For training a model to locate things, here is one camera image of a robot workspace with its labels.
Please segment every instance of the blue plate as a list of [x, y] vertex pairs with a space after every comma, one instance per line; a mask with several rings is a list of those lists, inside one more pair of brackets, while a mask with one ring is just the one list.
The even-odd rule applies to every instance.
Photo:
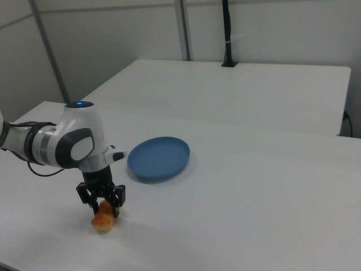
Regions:
[[187, 164], [190, 148], [175, 137], [157, 137], [135, 147], [129, 154], [127, 164], [138, 177], [161, 179], [176, 175]]

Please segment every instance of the table surface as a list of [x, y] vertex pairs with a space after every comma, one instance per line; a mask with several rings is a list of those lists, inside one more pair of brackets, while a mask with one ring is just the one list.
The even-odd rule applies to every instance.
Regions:
[[[174, 178], [142, 183], [112, 164], [126, 202], [97, 234], [71, 169], [50, 178], [0, 153], [0, 262], [42, 270], [359, 270], [358, 139], [146, 115], [99, 106], [105, 137], [124, 151], [174, 136], [190, 148]], [[44, 102], [19, 121], [57, 123]], [[51, 167], [34, 166], [41, 173]]]
[[137, 60], [84, 100], [190, 120], [337, 135], [350, 68]]

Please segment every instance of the bread roll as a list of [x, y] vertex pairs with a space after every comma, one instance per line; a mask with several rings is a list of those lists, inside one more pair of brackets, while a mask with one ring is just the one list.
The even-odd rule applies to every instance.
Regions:
[[114, 225], [113, 209], [109, 202], [103, 200], [99, 205], [99, 210], [91, 220], [91, 224], [97, 232], [110, 231]]

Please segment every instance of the robotic arm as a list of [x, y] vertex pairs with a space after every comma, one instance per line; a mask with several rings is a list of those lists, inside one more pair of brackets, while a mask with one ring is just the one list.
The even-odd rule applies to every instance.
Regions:
[[104, 140], [104, 128], [99, 112], [90, 102], [73, 102], [64, 107], [58, 125], [27, 122], [11, 124], [0, 113], [0, 148], [9, 150], [19, 159], [39, 165], [64, 169], [79, 168], [84, 182], [77, 186], [84, 204], [94, 213], [97, 198], [105, 198], [117, 217], [125, 201], [125, 186], [115, 186], [110, 164], [125, 154], [109, 148]]

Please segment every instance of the white wall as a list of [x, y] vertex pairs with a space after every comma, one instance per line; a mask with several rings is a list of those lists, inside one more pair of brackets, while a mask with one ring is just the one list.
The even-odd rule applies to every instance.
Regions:
[[173, 0], [37, 3], [71, 100], [137, 59], [185, 58]]
[[[223, 61], [222, 6], [214, 2], [187, 0], [193, 60]], [[346, 108], [351, 111], [354, 135], [361, 137], [361, 1], [239, 2], [244, 1], [230, 5], [234, 59], [350, 67]]]
[[28, 1], [0, 1], [0, 109], [8, 121], [44, 100], [63, 102], [31, 14]]

